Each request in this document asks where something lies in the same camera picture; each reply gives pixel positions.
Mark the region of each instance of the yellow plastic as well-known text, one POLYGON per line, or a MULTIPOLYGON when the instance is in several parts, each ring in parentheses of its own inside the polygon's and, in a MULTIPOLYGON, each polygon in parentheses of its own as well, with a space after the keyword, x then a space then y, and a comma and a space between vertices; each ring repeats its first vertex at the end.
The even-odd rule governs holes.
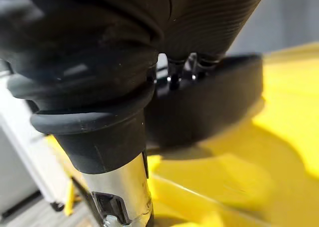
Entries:
POLYGON ((73 214, 73 205, 75 202, 75 190, 72 180, 70 179, 67 186, 67 200, 64 205, 64 214, 70 216, 73 214))
POLYGON ((319 44, 264 60, 253 119, 148 157, 158 227, 319 226, 319 44))

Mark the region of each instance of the black rubber cover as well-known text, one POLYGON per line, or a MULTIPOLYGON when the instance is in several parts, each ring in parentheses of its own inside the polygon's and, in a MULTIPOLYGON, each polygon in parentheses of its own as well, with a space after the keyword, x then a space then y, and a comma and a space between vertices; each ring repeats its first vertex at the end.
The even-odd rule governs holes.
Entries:
POLYGON ((170 147, 206 139, 242 118, 263 90, 262 58, 254 54, 225 58, 196 82, 187 75, 173 91, 158 80, 144 110, 149 143, 170 147))
POLYGON ((80 171, 113 170, 145 148, 134 99, 158 52, 219 59, 259 1, 1 0, 0 58, 15 72, 8 88, 38 105, 32 123, 55 133, 80 171))
POLYGON ((55 135, 74 167, 86 174, 101 174, 124 166, 145 148, 143 112, 96 131, 55 135))

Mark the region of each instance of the black plastic part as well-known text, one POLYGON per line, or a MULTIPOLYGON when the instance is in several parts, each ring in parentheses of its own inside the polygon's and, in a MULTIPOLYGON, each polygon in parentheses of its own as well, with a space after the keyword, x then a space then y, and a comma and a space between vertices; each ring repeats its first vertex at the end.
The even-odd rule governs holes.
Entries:
POLYGON ((75 179, 72 177, 72 182, 75 188, 78 190, 79 195, 83 199, 84 203, 89 208, 91 214, 93 215, 94 219, 96 220, 97 224, 100 227, 103 227, 103 219, 100 216, 98 209, 95 205, 94 199, 91 193, 87 192, 87 190, 75 179))
POLYGON ((52 209, 54 209, 54 211, 56 212, 61 212, 64 209, 64 204, 63 203, 57 203, 57 202, 53 202, 50 203, 52 209))
POLYGON ((121 197, 99 192, 92 192, 92 195, 103 219, 107 215, 112 215, 116 216, 122 225, 128 225, 131 222, 121 197))
POLYGON ((237 122, 261 98, 262 71, 262 58, 253 54, 225 58, 200 80, 185 73, 178 90, 158 82, 144 111, 148 142, 189 145, 237 122))
POLYGON ((3 213, 0 213, 1 216, 3 218, 8 218, 9 216, 11 216, 12 214, 14 214, 15 212, 17 212, 18 210, 22 209, 23 207, 25 207, 27 204, 33 202, 34 200, 39 200, 39 197, 42 198, 41 196, 41 192, 40 191, 36 191, 35 193, 33 193, 32 195, 28 196, 27 198, 25 198, 24 200, 20 201, 19 203, 17 203, 15 206, 13 206, 12 208, 10 208, 9 210, 6 210, 3 213))

